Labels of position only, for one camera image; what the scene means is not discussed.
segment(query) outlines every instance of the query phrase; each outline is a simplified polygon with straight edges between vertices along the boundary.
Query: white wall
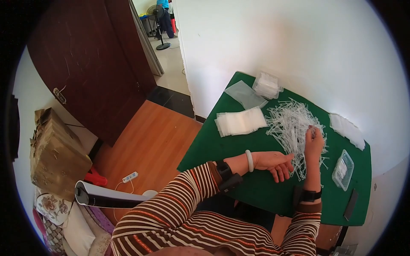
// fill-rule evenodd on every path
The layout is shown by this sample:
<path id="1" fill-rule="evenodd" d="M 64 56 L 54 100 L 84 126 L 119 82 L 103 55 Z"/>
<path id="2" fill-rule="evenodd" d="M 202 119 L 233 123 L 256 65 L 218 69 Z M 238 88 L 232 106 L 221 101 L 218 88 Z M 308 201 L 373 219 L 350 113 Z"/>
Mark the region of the white wall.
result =
<path id="1" fill-rule="evenodd" d="M 173 3 L 196 115 L 209 115 L 235 71 L 255 76 L 264 67 L 285 88 L 360 128 L 379 188 L 369 205 L 373 226 L 351 228 L 346 240 L 364 255 L 393 213 L 410 149 L 405 74 L 372 7 L 365 0 Z"/>
<path id="2" fill-rule="evenodd" d="M 157 4 L 156 0 L 132 0 L 132 2 L 138 15 L 146 13 L 149 7 Z"/>
<path id="3" fill-rule="evenodd" d="M 18 99 L 20 114 L 20 145 L 18 147 L 18 158 L 13 163 L 17 190 L 28 218 L 42 240 L 42 235 L 37 229 L 32 214 L 34 185 L 30 179 L 30 138 L 33 137 L 36 129 L 34 111 L 52 107 L 65 123 L 78 126 L 82 126 L 82 124 L 54 98 L 46 87 L 34 67 L 27 47 L 24 49 L 17 67 L 13 94 Z M 80 138 L 85 150 L 89 152 L 97 141 L 97 137 L 86 128 L 73 126 L 69 126 L 69 128 Z"/>

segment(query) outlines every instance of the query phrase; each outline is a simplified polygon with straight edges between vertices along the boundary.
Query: electric fan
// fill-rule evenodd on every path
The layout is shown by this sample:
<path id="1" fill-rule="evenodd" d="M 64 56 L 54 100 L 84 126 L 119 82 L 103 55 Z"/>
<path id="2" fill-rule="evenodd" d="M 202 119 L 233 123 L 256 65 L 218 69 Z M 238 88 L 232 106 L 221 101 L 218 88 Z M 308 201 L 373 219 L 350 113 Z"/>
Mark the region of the electric fan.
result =
<path id="1" fill-rule="evenodd" d="M 159 29 L 159 38 L 161 39 L 161 45 L 157 46 L 157 50 L 164 50 L 171 46 L 170 43 L 164 43 L 162 40 L 161 27 L 159 25 L 159 19 L 165 14 L 165 9 L 161 5 L 153 5 L 147 10 L 147 16 L 150 20 L 155 20 L 157 23 L 157 29 Z"/>

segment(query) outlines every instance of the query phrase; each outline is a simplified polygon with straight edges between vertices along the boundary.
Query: cardboard box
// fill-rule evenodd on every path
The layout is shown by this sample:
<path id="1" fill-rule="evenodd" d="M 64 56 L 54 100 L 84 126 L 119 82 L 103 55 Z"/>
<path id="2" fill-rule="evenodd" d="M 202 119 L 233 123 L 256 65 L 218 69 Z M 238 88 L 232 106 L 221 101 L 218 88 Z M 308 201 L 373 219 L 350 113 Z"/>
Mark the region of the cardboard box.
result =
<path id="1" fill-rule="evenodd" d="M 75 135 L 52 108 L 35 111 L 31 142 L 31 182 L 62 199 L 74 200 L 75 183 L 92 162 Z"/>

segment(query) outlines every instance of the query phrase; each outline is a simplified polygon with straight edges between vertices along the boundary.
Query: power strip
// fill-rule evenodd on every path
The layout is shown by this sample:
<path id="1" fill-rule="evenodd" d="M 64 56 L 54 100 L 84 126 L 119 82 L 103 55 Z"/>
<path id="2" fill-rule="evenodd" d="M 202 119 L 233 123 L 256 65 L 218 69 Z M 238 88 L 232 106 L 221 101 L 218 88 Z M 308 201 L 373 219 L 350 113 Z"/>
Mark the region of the power strip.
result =
<path id="1" fill-rule="evenodd" d="M 130 175 L 125 176 L 125 177 L 123 178 L 123 183 L 127 183 L 127 182 L 129 182 L 130 180 L 135 179 L 135 178 L 137 178 L 137 177 L 138 177 L 138 173 L 137 173 L 137 172 L 133 172 L 133 173 L 131 173 Z"/>

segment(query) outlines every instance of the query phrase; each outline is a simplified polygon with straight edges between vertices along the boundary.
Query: striped sweater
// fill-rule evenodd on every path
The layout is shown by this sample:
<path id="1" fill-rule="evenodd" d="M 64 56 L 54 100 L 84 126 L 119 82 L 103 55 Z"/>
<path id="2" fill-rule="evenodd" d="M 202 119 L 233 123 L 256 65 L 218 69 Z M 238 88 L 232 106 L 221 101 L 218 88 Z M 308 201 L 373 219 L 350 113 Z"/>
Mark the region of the striped sweater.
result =
<path id="1" fill-rule="evenodd" d="M 115 256 L 146 255 L 165 247 L 190 246 L 236 255 L 316 255 L 321 203 L 300 204 L 281 246 L 265 228 L 209 212 L 195 212 L 219 192 L 221 176 L 212 162 L 180 173 L 161 192 L 130 210 L 112 234 Z"/>

